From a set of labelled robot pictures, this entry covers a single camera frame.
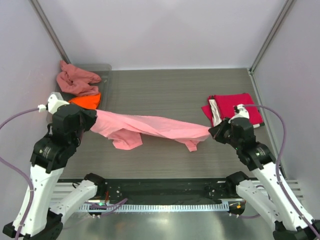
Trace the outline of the light pink t shirt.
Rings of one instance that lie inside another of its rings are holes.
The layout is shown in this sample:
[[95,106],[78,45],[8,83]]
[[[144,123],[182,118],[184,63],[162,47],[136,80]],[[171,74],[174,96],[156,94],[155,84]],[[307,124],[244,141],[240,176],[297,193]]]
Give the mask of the light pink t shirt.
[[190,152],[209,136],[209,127],[160,116],[126,115],[97,110],[91,131],[112,140],[115,148],[132,150],[143,144],[141,135],[148,135],[184,144]]

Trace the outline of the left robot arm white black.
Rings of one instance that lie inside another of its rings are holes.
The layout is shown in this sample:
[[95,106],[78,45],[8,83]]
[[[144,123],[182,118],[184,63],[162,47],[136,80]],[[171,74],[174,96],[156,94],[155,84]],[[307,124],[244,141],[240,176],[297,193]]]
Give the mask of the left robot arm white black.
[[33,147],[29,176],[4,159],[0,160],[22,175],[28,184],[16,219],[3,227],[6,236],[15,240],[55,240],[66,221],[82,204],[106,195],[106,180],[89,173],[68,196],[56,205],[50,205],[68,160],[80,146],[83,133],[89,131],[96,120],[96,110],[75,104],[59,106],[52,114],[52,122],[47,125],[46,135]]

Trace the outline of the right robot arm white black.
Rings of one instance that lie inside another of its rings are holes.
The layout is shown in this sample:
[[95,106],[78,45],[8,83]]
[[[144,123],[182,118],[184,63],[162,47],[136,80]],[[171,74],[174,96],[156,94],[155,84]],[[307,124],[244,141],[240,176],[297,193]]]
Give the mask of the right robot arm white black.
[[247,118],[226,118],[209,130],[218,143],[232,146],[239,160],[259,180],[267,194],[257,189],[242,171],[226,177],[225,191],[231,198],[245,199],[269,224],[275,240],[320,238],[320,222],[308,213],[279,172],[269,148],[256,140]]

